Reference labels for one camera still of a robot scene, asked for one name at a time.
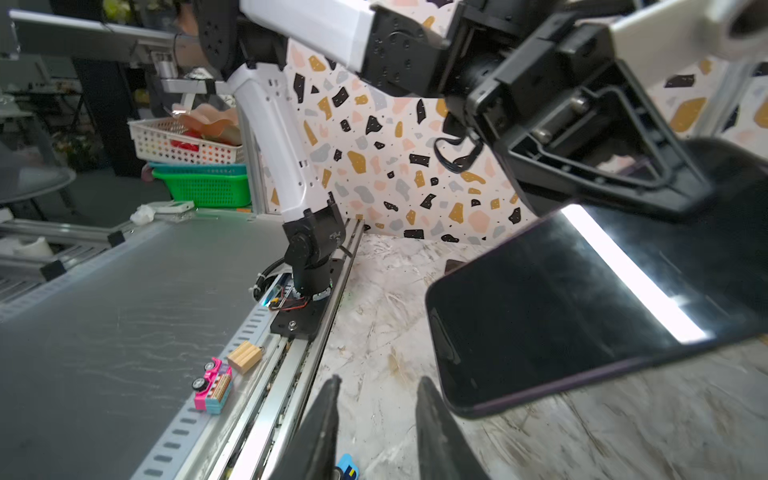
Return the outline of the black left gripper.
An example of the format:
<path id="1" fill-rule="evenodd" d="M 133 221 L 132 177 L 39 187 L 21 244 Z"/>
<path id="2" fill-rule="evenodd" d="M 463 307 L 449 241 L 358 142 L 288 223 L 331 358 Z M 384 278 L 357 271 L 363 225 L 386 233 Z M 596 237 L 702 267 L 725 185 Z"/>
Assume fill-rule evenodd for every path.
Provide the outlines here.
<path id="1" fill-rule="evenodd" d="M 679 219 L 714 194 L 606 26 L 551 15 L 509 54 L 462 61 L 451 111 L 536 213 L 569 201 Z"/>

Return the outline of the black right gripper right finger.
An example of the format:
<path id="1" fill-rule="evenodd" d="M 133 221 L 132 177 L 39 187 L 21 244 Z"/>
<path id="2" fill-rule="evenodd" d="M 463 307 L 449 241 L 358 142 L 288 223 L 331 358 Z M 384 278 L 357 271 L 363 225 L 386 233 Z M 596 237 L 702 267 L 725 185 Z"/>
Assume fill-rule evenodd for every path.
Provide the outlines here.
<path id="1" fill-rule="evenodd" d="M 434 382 L 422 377 L 415 408 L 421 479 L 488 479 Z"/>

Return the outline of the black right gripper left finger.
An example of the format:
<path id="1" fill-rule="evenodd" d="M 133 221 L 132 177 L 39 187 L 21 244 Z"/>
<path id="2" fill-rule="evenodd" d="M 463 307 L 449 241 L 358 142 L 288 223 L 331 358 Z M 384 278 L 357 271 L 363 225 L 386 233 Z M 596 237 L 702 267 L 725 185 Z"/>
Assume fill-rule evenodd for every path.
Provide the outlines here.
<path id="1" fill-rule="evenodd" d="M 299 429 L 279 458 L 270 479 L 334 479 L 342 380 L 327 380 Z"/>

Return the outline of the large black phone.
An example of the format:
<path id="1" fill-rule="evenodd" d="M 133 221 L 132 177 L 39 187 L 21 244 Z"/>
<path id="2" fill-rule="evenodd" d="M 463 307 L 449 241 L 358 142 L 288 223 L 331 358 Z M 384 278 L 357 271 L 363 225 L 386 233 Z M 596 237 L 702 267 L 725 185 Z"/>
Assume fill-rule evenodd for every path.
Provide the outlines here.
<path id="1" fill-rule="evenodd" d="M 703 211 L 656 220 L 571 204 L 425 296 L 448 408 L 478 418 L 767 330 L 767 162 L 696 139 Z"/>

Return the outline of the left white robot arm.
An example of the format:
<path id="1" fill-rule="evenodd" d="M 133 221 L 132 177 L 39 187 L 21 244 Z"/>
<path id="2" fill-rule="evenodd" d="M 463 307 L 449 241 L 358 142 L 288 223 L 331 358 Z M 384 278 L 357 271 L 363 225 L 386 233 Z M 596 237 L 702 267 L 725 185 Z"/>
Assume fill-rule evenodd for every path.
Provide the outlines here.
<path id="1" fill-rule="evenodd" d="M 559 1 L 196 1 L 197 35 L 254 136 L 294 286 L 332 286 L 344 220 L 502 240 L 573 200 L 679 219 L 712 183 L 619 58 Z"/>

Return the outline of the blue toy car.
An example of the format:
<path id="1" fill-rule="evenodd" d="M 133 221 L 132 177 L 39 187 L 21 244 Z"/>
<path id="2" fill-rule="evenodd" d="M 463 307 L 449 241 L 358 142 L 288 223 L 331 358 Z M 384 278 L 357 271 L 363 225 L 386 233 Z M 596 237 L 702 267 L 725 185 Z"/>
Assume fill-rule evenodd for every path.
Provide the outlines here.
<path id="1" fill-rule="evenodd" d="M 343 454 L 334 466 L 333 480 L 358 480 L 360 472 L 349 454 Z"/>

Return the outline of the small wooden block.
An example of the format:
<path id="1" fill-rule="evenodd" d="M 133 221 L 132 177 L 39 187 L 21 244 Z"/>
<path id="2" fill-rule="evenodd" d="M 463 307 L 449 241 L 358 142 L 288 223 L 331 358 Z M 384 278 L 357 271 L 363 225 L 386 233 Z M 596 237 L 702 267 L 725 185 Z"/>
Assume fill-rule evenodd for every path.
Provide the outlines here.
<path id="1" fill-rule="evenodd" d="M 228 364 L 240 374 L 252 370 L 263 358 L 263 349 L 249 341 L 243 341 L 227 355 Z"/>

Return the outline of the pink toy car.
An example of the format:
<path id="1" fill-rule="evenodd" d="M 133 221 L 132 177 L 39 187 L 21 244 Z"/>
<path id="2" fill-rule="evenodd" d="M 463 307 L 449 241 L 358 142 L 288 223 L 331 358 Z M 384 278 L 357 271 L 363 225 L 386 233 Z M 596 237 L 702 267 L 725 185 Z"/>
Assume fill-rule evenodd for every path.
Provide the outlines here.
<path id="1" fill-rule="evenodd" d="M 205 364 L 204 370 L 204 375 L 192 382 L 194 408 L 211 415 L 219 415 L 233 389 L 233 370 L 216 357 L 212 357 Z"/>

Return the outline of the green plastic basket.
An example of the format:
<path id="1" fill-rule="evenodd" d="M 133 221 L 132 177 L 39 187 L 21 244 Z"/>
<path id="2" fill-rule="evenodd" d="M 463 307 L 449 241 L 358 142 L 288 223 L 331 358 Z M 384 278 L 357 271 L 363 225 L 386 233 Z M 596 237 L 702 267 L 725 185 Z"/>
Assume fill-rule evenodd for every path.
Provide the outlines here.
<path id="1" fill-rule="evenodd" d="M 162 181 L 176 201 L 202 208 L 237 209 L 251 204 L 246 166 L 243 164 L 150 163 L 152 176 Z"/>

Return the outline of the white plastic basket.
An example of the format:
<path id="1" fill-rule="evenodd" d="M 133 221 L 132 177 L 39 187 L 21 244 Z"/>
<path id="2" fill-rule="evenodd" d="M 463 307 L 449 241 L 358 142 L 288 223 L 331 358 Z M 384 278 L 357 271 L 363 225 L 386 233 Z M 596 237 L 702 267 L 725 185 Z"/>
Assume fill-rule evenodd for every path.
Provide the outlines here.
<path id="1" fill-rule="evenodd" d="M 190 135 L 173 118 L 132 120 L 127 123 L 136 156 L 148 162 L 195 165 L 242 164 L 242 146 L 231 146 Z"/>

